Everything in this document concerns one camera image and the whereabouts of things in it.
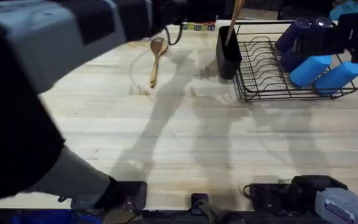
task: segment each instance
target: blue cup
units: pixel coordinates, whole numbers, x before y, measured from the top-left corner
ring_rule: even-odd
[[[319,78],[314,87],[321,94],[334,94],[358,76],[358,63],[344,62]]]
[[[330,55],[312,56],[290,73],[291,81],[300,87],[314,83],[320,73],[330,66],[333,58]]]

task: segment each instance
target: blue cloth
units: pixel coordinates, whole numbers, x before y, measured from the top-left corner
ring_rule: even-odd
[[[354,0],[348,0],[344,4],[335,7],[330,13],[329,18],[333,21],[337,21],[339,16],[348,13],[358,12],[358,2]]]

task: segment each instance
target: gray robot arm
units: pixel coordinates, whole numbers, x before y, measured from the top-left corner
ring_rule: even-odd
[[[327,188],[316,193],[316,213],[333,224],[358,224],[358,196],[350,190]]]

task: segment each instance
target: black cable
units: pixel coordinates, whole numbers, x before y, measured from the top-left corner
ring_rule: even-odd
[[[179,28],[179,34],[178,34],[178,37],[177,37],[175,43],[171,43],[171,35],[169,34],[168,28],[167,28],[167,27],[164,27],[165,32],[167,33],[167,37],[168,37],[168,44],[171,45],[171,46],[177,44],[177,43],[179,42],[180,38],[181,38],[181,33],[182,33],[182,31],[183,31],[182,23],[180,23],[179,27],[180,27],[180,28]]]
[[[249,185],[245,185],[244,188],[242,189],[242,193],[244,194],[244,196],[249,199],[249,200],[252,200],[251,196],[246,192],[246,189],[250,187],[250,184]]]

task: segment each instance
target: wire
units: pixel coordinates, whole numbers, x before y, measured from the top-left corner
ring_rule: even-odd
[[[182,22],[180,22],[180,25],[179,25],[179,34],[178,34],[178,37],[176,39],[176,41],[174,43],[171,43],[171,35],[169,34],[169,31],[168,31],[168,28],[167,27],[164,27],[165,29],[165,32],[167,33],[167,37],[168,37],[168,44],[173,46],[175,44],[177,44],[181,38],[181,33],[183,31],[183,26],[182,26]]]
[[[246,192],[246,189],[249,188],[251,185],[248,184],[248,185],[245,185],[244,188],[242,189],[242,193],[244,194],[244,196],[246,198],[248,198],[249,200],[252,200],[251,196]]]
[[[274,192],[276,194],[284,194],[285,191],[284,190],[278,190],[277,188],[275,187],[268,187],[266,185],[263,185],[263,184],[248,184],[248,185],[245,185],[244,188],[242,189],[242,193],[244,194],[244,196],[246,198],[248,198],[249,200],[252,200],[252,197],[246,192],[246,189],[249,188],[250,186],[253,186],[253,187],[256,187],[256,188],[262,188],[262,189],[267,189],[271,192]]]

